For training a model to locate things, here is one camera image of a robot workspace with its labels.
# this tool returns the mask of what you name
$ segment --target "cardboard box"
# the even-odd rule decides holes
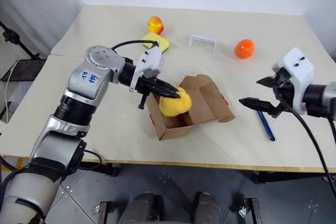
[[[205,74],[186,76],[180,87],[190,95],[192,106],[186,113],[171,118],[162,115],[160,97],[150,94],[146,104],[159,140],[188,134],[195,124],[217,121],[228,122],[235,118],[214,81]]]

